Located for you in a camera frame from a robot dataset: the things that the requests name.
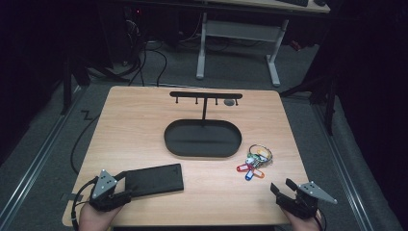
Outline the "black computer tower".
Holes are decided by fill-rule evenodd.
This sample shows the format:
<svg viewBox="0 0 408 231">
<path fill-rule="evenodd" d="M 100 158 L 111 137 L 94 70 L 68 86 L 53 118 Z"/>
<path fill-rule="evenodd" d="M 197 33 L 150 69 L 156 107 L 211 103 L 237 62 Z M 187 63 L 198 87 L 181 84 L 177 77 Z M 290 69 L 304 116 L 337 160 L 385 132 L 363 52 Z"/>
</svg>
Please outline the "black computer tower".
<svg viewBox="0 0 408 231">
<path fill-rule="evenodd" d="M 107 4 L 101 9 L 110 58 L 113 64 L 131 64 L 137 58 L 142 35 L 140 9 Z"/>
</svg>

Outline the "black keyboard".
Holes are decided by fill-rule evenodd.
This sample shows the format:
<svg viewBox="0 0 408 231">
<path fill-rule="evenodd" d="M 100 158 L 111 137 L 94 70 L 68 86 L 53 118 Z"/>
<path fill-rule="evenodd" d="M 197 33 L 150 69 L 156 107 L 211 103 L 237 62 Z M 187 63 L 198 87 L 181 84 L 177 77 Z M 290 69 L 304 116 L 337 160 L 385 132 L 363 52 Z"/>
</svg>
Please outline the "black keyboard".
<svg viewBox="0 0 408 231">
<path fill-rule="evenodd" d="M 309 4 L 308 0 L 276 0 L 276 1 L 292 4 L 299 7 L 308 7 Z"/>
</svg>

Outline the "grey tape strip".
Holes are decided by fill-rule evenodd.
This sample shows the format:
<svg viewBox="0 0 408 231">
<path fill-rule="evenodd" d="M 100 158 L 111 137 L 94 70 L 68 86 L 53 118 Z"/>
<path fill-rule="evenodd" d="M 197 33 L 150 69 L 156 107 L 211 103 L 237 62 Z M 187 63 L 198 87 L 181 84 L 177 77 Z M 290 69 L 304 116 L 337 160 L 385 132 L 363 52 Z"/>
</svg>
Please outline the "grey tape strip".
<svg viewBox="0 0 408 231">
<path fill-rule="evenodd" d="M 60 200 L 61 201 L 73 201 L 75 198 L 76 198 L 77 196 L 76 196 L 76 194 L 75 193 L 66 193 L 66 192 L 64 192 L 62 195 L 61 195 L 61 197 L 60 197 Z M 80 194 L 78 197 L 77 197 L 77 199 L 78 199 L 78 201 L 82 201 L 83 200 L 83 196 Z"/>
</svg>

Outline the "black metal stand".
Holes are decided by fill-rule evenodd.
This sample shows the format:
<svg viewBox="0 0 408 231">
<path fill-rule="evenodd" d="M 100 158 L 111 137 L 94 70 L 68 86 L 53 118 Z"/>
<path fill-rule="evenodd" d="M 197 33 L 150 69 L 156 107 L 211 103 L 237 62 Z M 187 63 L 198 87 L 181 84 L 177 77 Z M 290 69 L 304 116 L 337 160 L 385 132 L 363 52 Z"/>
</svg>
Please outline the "black metal stand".
<svg viewBox="0 0 408 231">
<path fill-rule="evenodd" d="M 326 132 L 332 136 L 332 122 L 333 115 L 335 113 L 335 98 L 336 98 L 336 86 L 337 77 L 334 75 L 323 75 L 312 80 L 303 81 L 300 85 L 297 85 L 289 90 L 280 92 L 281 97 L 288 97 L 297 92 L 309 91 L 309 102 L 311 104 L 325 105 L 325 111 L 323 114 L 323 125 Z"/>
<path fill-rule="evenodd" d="M 75 79 L 80 87 L 87 87 L 90 78 L 86 69 L 87 61 L 76 54 L 68 54 L 64 61 L 64 97 L 62 115 L 66 115 L 72 103 L 72 79 Z"/>
</svg>

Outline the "black wallet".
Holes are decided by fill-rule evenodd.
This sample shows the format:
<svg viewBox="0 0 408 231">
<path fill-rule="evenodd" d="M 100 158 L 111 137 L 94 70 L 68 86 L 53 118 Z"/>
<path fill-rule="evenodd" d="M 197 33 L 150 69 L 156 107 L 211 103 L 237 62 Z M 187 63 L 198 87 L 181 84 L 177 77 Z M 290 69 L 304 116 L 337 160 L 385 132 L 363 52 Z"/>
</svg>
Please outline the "black wallet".
<svg viewBox="0 0 408 231">
<path fill-rule="evenodd" d="M 130 190 L 133 197 L 182 191 L 184 182 L 181 165 L 131 170 L 126 175 L 125 189 Z"/>
</svg>

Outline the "person's left hand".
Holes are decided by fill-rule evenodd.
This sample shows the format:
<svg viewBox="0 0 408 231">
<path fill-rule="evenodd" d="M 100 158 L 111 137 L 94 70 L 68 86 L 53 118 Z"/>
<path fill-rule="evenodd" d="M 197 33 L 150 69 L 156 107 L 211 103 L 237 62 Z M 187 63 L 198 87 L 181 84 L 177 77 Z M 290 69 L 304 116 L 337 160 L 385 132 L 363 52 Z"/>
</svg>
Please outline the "person's left hand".
<svg viewBox="0 0 408 231">
<path fill-rule="evenodd" d="M 109 212 L 100 212 L 85 204 L 80 213 L 79 231 L 108 231 L 121 210 L 122 208 L 118 207 Z"/>
</svg>

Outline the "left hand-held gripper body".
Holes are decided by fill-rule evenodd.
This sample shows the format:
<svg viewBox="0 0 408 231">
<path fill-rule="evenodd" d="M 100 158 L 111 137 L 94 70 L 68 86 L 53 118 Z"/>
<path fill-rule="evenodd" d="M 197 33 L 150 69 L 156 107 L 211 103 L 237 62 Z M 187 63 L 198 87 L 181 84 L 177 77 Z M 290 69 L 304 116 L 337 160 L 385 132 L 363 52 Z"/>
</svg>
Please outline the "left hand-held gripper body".
<svg viewBox="0 0 408 231">
<path fill-rule="evenodd" d="M 118 199 L 120 192 L 115 193 L 118 182 L 106 169 L 102 169 L 91 190 L 89 205 L 97 211 L 109 212 L 129 203 Z"/>
</svg>

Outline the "black key rack with tray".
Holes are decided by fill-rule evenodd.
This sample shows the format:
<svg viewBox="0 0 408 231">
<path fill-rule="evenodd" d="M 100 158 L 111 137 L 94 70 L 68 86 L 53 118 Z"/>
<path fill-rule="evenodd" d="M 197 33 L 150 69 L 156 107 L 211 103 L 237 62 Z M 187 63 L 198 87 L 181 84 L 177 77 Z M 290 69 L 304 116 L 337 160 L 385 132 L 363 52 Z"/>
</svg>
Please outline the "black key rack with tray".
<svg viewBox="0 0 408 231">
<path fill-rule="evenodd" d="M 180 97 L 203 100 L 202 117 L 200 119 L 178 119 L 171 122 L 165 129 L 166 148 L 179 157 L 228 158 L 234 155 L 242 143 L 240 129 L 227 120 L 208 119 L 208 100 L 231 100 L 234 105 L 242 98 L 241 93 L 188 92 L 171 91 L 171 97 L 178 102 Z"/>
</svg>

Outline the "person's right hand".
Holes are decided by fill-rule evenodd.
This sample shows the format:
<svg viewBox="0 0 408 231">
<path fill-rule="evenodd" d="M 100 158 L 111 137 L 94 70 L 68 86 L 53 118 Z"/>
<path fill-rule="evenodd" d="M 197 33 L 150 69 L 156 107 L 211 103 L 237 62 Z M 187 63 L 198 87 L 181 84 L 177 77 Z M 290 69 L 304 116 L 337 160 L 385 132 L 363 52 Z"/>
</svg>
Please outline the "person's right hand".
<svg viewBox="0 0 408 231">
<path fill-rule="evenodd" d="M 321 231 L 321 215 L 317 213 L 315 218 L 302 219 L 282 209 L 283 214 L 289 220 L 293 231 Z"/>
</svg>

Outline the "desk with white legs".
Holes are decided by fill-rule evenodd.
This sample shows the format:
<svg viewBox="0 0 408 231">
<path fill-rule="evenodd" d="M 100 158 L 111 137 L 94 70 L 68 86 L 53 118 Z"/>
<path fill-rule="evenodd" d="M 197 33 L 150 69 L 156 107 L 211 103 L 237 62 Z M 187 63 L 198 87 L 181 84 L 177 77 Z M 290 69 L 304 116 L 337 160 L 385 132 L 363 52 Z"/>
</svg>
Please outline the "desk with white legs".
<svg viewBox="0 0 408 231">
<path fill-rule="evenodd" d="M 315 4 L 314 0 L 308 1 L 308 7 L 299 7 L 276 0 L 204 0 L 203 3 L 206 6 L 210 3 L 236 4 L 238 6 L 260 7 L 262 10 L 273 9 L 283 11 L 284 13 L 330 13 L 330 8 L 327 4 L 324 7 L 320 7 Z M 265 41 L 274 44 L 271 53 L 266 55 L 266 62 L 272 84 L 275 87 L 279 87 L 280 80 L 276 70 L 275 59 L 286 34 L 288 24 L 288 18 L 284 18 L 280 26 L 266 26 L 208 19 L 207 14 L 203 13 L 196 78 L 202 80 L 205 76 L 207 37 Z"/>
</svg>

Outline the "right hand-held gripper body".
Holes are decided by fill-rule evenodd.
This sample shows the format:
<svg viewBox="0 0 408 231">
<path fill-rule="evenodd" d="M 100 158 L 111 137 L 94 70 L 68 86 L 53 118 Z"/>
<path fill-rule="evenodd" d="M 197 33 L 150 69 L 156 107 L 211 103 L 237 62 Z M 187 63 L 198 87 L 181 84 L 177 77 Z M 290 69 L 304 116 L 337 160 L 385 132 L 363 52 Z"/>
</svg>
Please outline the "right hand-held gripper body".
<svg viewBox="0 0 408 231">
<path fill-rule="evenodd" d="M 276 196 L 276 204 L 298 218 L 313 218 L 317 214 L 320 200 L 333 204 L 338 203 L 337 199 L 320 188 L 314 181 L 297 186 L 295 198 L 282 193 L 281 196 Z"/>
</svg>

